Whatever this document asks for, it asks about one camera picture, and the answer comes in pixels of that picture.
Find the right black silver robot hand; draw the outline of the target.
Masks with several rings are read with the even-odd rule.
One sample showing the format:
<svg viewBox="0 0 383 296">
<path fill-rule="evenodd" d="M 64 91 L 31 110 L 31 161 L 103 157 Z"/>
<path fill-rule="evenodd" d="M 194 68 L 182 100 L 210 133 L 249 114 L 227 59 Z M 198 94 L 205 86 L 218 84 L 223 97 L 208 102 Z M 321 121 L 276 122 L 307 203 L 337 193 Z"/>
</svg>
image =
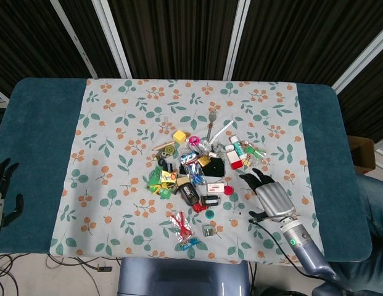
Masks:
<svg viewBox="0 0 383 296">
<path fill-rule="evenodd" d="M 239 175 L 254 192 L 262 206 L 260 213 L 249 211 L 250 222 L 272 220 L 278 223 L 296 220 L 295 206 L 281 184 L 272 177 L 253 168 L 253 173 Z"/>
</svg>

